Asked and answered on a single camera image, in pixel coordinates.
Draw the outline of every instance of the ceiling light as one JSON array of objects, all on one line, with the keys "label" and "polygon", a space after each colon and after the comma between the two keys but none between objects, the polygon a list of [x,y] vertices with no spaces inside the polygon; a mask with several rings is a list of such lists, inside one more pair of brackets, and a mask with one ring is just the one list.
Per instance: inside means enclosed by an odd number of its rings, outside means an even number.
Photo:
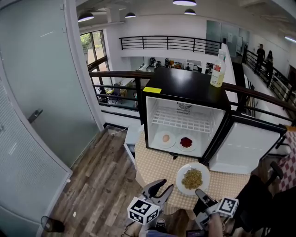
[{"label": "ceiling light", "polygon": [[91,12],[86,12],[86,13],[81,14],[78,17],[78,22],[82,22],[82,21],[86,21],[86,20],[90,20],[90,19],[93,19],[93,14]]},{"label": "ceiling light", "polygon": [[136,15],[132,12],[129,12],[128,14],[125,15],[125,18],[132,18],[132,17],[136,17]]},{"label": "ceiling light", "polygon": [[184,14],[186,14],[186,15],[196,15],[195,11],[190,9],[190,8],[186,9]]},{"label": "ceiling light", "polygon": [[173,4],[182,6],[195,6],[195,0],[173,0]]},{"label": "ceiling light", "polygon": [[296,43],[296,40],[294,40],[294,39],[292,39],[292,38],[290,38],[290,37],[285,36],[285,38],[286,38],[287,40],[289,40],[289,41],[292,41],[293,43]]}]

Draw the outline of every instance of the white plate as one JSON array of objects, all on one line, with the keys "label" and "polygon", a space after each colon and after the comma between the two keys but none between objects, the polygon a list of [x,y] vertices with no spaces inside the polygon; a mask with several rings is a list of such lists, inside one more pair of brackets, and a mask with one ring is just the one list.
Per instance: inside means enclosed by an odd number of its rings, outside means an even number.
[{"label": "white plate", "polygon": [[198,162],[186,164],[181,169],[179,169],[179,171],[177,173],[177,177],[176,177],[176,185],[177,185],[178,189],[180,190],[180,192],[182,192],[186,195],[195,196],[196,195],[195,189],[187,189],[182,184],[182,180],[184,178],[184,175],[186,174],[186,172],[188,170],[191,170],[192,168],[195,168],[195,169],[199,170],[200,172],[202,172],[203,184],[201,186],[199,186],[198,188],[200,188],[201,190],[206,192],[206,190],[208,189],[208,187],[210,185],[210,172],[207,167],[205,167],[203,164],[198,163]]},{"label": "white plate", "polygon": [[[184,138],[184,137],[187,137],[189,138],[191,141],[192,141],[192,145],[190,147],[183,147],[181,145],[181,139]],[[190,151],[193,151],[195,148],[196,148],[196,140],[193,136],[189,135],[189,134],[183,134],[183,135],[180,135],[177,137],[176,139],[176,142],[177,142],[177,147],[181,150],[181,151],[186,151],[186,152],[190,152]]]},{"label": "white plate", "polygon": [[[168,135],[170,137],[170,139],[167,142],[164,142],[162,140],[164,135]],[[175,135],[173,135],[171,132],[169,131],[160,131],[155,135],[156,138],[156,142],[157,144],[161,147],[161,148],[170,148],[172,146],[175,145],[176,143],[176,138]]]}]

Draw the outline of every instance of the black fridge top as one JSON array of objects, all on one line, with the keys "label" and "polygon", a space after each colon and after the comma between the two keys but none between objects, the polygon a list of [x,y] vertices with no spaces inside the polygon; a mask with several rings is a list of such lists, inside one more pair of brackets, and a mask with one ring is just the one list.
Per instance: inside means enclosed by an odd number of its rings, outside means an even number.
[{"label": "black fridge top", "polygon": [[212,86],[210,78],[210,75],[199,72],[157,68],[146,87],[159,88],[161,92],[146,95],[230,110],[231,106],[225,90],[222,87]]}]

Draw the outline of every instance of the wooden floor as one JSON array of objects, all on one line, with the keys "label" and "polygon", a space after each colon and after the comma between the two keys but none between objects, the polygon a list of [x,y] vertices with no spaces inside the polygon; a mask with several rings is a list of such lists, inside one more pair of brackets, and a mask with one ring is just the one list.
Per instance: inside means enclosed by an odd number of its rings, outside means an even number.
[{"label": "wooden floor", "polygon": [[[120,237],[125,229],[126,209],[142,188],[135,181],[136,170],[124,150],[126,131],[107,127],[72,167],[71,182],[64,188],[51,217],[65,224],[64,233],[43,233],[44,237]],[[257,173],[266,179],[267,167]],[[196,229],[184,210],[163,215],[167,230],[179,237]]]}]

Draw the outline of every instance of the fridge shelf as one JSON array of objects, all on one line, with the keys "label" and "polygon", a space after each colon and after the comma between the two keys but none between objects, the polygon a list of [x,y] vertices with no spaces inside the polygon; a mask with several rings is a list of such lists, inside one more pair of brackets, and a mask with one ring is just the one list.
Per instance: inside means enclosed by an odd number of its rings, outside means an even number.
[{"label": "fridge shelf", "polygon": [[197,112],[184,112],[169,107],[158,107],[152,118],[153,124],[167,125],[210,134],[210,118]]}]

